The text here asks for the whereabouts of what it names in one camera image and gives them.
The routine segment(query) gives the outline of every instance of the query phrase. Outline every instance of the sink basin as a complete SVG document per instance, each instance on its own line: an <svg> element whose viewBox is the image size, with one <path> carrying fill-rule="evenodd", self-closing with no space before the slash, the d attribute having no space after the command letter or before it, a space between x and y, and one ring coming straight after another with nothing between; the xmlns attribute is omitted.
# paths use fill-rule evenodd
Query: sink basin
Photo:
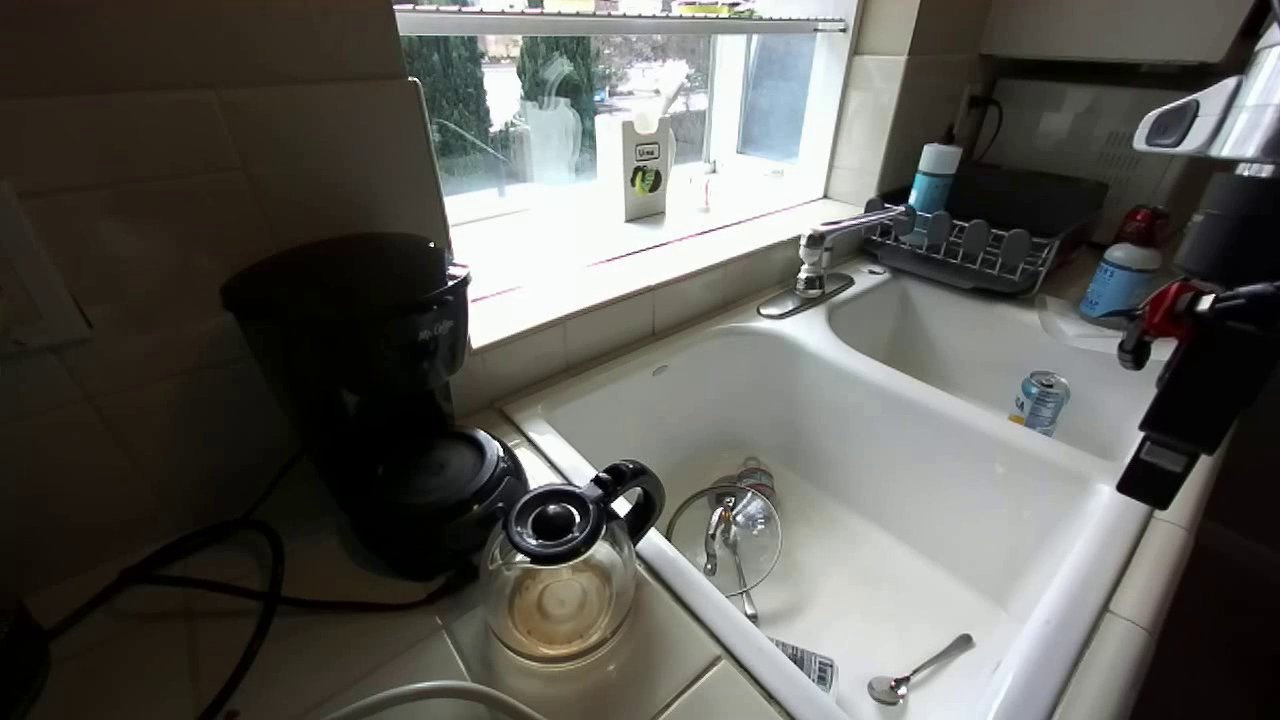
<svg viewBox="0 0 1280 720"><path fill-rule="evenodd" d="M1030 371L1062 371L1074 382L1074 398L1051 435L1116 464L1135 443L1160 371L1160 362L1144 371L1120 369L1120 336L1074 344L1036 309L992 303L899 277L841 301L827 318L850 348L1002 415L1012 410Z"/></svg>
<svg viewBox="0 0 1280 720"><path fill-rule="evenodd" d="M572 480L646 460L670 509L743 454L772 466L787 530L756 589L761 627L690 565L697 549L647 536L641 555L791 716L882 716L865 682L958 633L976 649L914 691L914 716L1051 716L1147 511L1114 490L1102 454L891 371L833 328L827 309L781 323L739 313L510 415ZM833 697L772 640L833 654Z"/></svg>

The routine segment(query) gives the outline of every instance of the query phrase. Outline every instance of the dish drying rack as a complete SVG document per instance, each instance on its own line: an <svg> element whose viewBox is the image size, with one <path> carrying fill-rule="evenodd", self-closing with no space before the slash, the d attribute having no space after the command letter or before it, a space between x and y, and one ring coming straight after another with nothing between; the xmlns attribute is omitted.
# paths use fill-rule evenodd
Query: dish drying rack
<svg viewBox="0 0 1280 720"><path fill-rule="evenodd" d="M1051 271L1062 236L951 218L944 211L914 229L877 229L865 245L885 266L924 277L966 290L1030 295Z"/></svg>

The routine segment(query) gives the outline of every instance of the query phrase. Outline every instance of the coffee maker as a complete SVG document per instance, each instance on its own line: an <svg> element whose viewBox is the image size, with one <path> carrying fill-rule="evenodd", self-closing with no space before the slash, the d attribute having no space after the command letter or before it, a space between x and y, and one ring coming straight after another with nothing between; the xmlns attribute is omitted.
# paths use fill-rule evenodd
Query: coffee maker
<svg viewBox="0 0 1280 720"><path fill-rule="evenodd" d="M521 460L454 415L467 280L429 236L363 230L219 290L361 543L417 578L467 565L529 490Z"/></svg>

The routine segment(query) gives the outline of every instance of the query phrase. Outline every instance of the faucet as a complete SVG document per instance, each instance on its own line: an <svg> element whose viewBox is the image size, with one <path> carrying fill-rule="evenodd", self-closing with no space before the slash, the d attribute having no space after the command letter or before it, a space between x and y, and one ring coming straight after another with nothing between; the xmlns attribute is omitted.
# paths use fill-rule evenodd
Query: faucet
<svg viewBox="0 0 1280 720"><path fill-rule="evenodd" d="M797 317L812 303L823 303L823 301L850 290L853 277L827 271L836 238L846 238L846 236L860 238L877 229L910 229L914 218L916 218L914 204L882 204L873 211L823 218L823 225L801 230L797 287L787 295L763 301L756 313L763 318L783 318L783 317Z"/></svg>

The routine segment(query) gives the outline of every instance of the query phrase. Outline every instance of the cabinet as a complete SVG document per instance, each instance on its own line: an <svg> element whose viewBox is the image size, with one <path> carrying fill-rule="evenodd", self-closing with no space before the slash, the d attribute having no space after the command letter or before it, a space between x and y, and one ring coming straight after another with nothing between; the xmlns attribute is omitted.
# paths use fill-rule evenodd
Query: cabinet
<svg viewBox="0 0 1280 720"><path fill-rule="evenodd" d="M1010 61L1222 62L1252 0L992 0L979 50Z"/></svg>

